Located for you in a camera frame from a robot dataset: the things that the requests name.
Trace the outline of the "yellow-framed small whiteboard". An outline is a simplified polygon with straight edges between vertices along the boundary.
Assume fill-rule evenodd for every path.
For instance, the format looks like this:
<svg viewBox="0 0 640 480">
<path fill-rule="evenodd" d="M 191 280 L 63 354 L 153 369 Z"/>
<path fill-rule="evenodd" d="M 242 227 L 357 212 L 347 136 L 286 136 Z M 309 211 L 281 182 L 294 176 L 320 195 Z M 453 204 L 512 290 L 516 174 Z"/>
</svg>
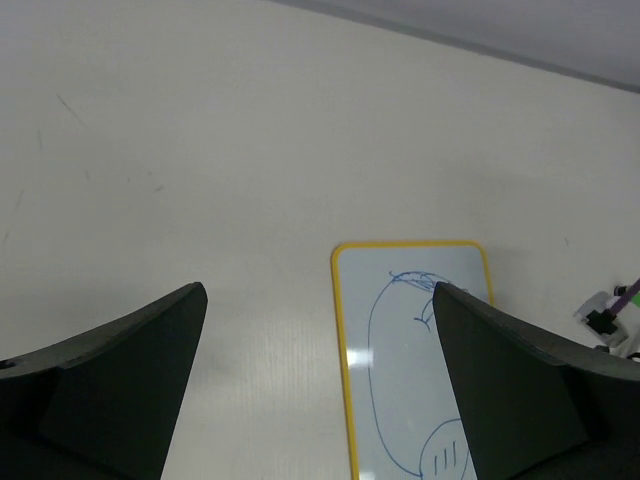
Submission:
<svg viewBox="0 0 640 480">
<path fill-rule="evenodd" d="M 494 301 L 468 240 L 353 242 L 331 257 L 354 479 L 474 479 L 433 310 L 437 283 Z"/>
</svg>

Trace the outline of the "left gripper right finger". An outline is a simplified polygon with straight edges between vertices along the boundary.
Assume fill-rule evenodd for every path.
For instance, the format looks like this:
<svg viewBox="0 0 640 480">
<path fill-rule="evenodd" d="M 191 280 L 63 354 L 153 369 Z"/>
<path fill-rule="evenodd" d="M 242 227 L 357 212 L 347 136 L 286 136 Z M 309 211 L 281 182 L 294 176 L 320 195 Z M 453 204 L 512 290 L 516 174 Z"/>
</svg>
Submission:
<svg viewBox="0 0 640 480">
<path fill-rule="evenodd" d="M 636 479 L 639 365 L 444 282 L 437 333 L 480 479 Z"/>
</svg>

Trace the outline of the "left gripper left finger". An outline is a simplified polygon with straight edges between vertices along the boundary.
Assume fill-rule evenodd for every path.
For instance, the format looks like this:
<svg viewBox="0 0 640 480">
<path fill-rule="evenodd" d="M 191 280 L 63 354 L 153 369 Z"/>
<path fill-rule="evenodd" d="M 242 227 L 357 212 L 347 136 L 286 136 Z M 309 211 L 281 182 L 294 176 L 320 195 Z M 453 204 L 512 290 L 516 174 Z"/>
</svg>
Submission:
<svg viewBox="0 0 640 480">
<path fill-rule="evenodd" d="M 2 478 L 160 478 L 206 309 L 206 290 L 194 282 L 2 360 Z"/>
</svg>

